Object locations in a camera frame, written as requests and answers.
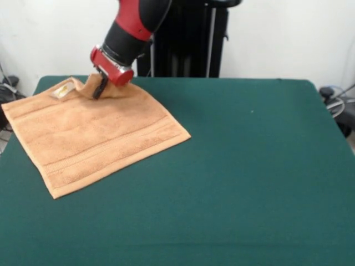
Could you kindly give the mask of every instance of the black metal frame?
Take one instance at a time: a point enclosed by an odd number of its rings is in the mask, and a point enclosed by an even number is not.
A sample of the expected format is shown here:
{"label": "black metal frame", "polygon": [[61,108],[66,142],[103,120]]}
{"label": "black metal frame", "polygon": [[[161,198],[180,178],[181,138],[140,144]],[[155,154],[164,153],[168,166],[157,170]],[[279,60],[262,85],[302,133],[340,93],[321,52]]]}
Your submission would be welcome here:
{"label": "black metal frame", "polygon": [[241,0],[173,2],[163,24],[154,34],[153,55],[150,47],[146,47],[144,56],[137,61],[138,76],[154,74],[218,78],[223,43],[227,37],[227,7],[240,2]]}

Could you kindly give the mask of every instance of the orange towel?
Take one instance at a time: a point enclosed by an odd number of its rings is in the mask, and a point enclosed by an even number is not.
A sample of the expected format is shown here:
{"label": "orange towel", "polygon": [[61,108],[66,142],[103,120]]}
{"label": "orange towel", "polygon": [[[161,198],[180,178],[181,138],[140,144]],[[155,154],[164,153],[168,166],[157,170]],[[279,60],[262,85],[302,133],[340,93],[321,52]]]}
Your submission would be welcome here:
{"label": "orange towel", "polygon": [[[109,83],[102,98],[90,99],[100,82],[98,74],[85,85],[70,78],[2,105],[53,198],[190,138],[159,102],[133,84],[116,88]],[[76,90],[60,99],[52,97],[69,83]]]}

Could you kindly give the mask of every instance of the green tablecloth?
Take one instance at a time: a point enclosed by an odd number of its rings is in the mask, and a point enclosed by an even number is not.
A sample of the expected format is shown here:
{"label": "green tablecloth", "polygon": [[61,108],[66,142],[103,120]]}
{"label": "green tablecloth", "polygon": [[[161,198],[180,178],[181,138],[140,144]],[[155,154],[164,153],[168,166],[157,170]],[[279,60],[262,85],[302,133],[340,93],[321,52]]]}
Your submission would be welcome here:
{"label": "green tablecloth", "polygon": [[192,139],[53,200],[12,137],[1,266],[355,264],[355,159],[311,83],[134,83]]}

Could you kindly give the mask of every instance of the equipment in corner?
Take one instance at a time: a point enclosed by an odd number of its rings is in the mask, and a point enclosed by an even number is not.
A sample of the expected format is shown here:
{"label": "equipment in corner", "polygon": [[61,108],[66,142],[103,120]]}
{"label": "equipment in corner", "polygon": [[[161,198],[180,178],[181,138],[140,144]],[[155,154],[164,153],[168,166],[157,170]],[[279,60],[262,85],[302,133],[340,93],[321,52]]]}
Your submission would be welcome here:
{"label": "equipment in corner", "polygon": [[18,82],[19,79],[16,76],[4,76],[3,81],[0,83],[0,131],[6,130],[8,124],[1,105],[24,98],[24,96],[15,88]]}
{"label": "equipment in corner", "polygon": [[107,82],[125,85],[134,76],[219,76],[228,8],[241,0],[119,0],[119,12],[105,41],[90,55]]}
{"label": "equipment in corner", "polygon": [[319,90],[327,109],[332,114],[345,137],[348,137],[352,131],[355,131],[355,99],[346,96],[346,92],[354,88],[355,84],[336,95],[331,86],[322,87]]}

